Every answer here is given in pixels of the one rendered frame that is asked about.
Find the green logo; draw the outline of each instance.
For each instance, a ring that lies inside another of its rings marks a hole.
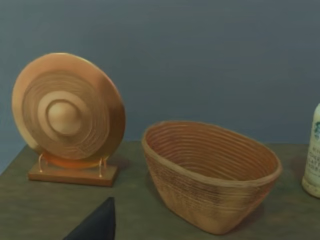
[[[317,141],[320,140],[320,121],[315,123],[314,137]]]

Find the wooden stand base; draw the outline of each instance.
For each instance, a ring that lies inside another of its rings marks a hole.
[[[75,170],[50,164],[39,167],[37,163],[28,172],[28,179],[31,181],[112,187],[117,174],[118,167],[112,165],[104,166],[99,171],[97,168]]]

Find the basket rim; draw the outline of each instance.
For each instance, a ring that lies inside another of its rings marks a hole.
[[[258,179],[254,179],[254,180],[227,180],[227,179],[221,179],[221,178],[216,178],[216,177],[210,177],[210,176],[205,176],[202,175],[200,173],[188,170],[182,166],[179,166],[173,162],[171,162],[170,160],[166,159],[165,157],[160,156],[158,153],[156,153],[147,143],[146,140],[146,136],[148,134],[148,132],[158,126],[161,125],[165,125],[165,124],[199,124],[202,126],[207,126],[207,127],[215,127],[217,129],[221,129],[225,132],[229,132],[232,133],[234,135],[237,135],[238,137],[241,138],[245,138],[247,140],[249,140],[250,142],[253,142],[261,147],[263,147],[264,149],[266,149],[267,151],[269,151],[272,156],[274,157],[274,159],[277,162],[277,167],[274,170],[274,172],[270,173],[267,176],[264,177],[260,177]],[[265,184],[268,184],[274,180],[276,180],[279,175],[281,174],[283,167],[281,164],[281,161],[279,160],[278,156],[274,153],[274,151],[272,151],[269,147],[267,147],[265,144],[247,137],[245,135],[242,135],[238,132],[232,131],[230,129],[215,125],[215,124],[211,124],[211,123],[205,123],[205,122],[200,122],[200,121],[189,121],[189,120],[166,120],[166,121],[159,121],[156,122],[152,125],[150,125],[143,133],[142,136],[142,140],[141,140],[141,144],[142,144],[142,148],[144,149],[144,151],[150,155],[153,159],[155,159],[158,163],[168,167],[169,169],[185,176],[188,178],[191,178],[195,181],[198,181],[200,183],[203,184],[207,184],[207,185],[215,185],[215,186],[220,186],[220,187],[228,187],[228,188],[248,188],[248,187],[259,187],[259,186],[263,186]]]

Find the table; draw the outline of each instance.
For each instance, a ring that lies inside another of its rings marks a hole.
[[[25,147],[0,176],[0,239],[61,240],[105,199],[115,197],[116,240],[318,240],[320,199],[305,193],[300,183],[308,146],[268,146],[281,159],[283,173],[256,211],[224,236],[205,233],[164,206],[139,142],[123,142],[110,159],[121,168],[112,188],[28,181],[37,155]]]

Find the dark pointed object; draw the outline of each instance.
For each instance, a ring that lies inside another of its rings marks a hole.
[[[115,199],[109,197],[63,240],[114,240]]]

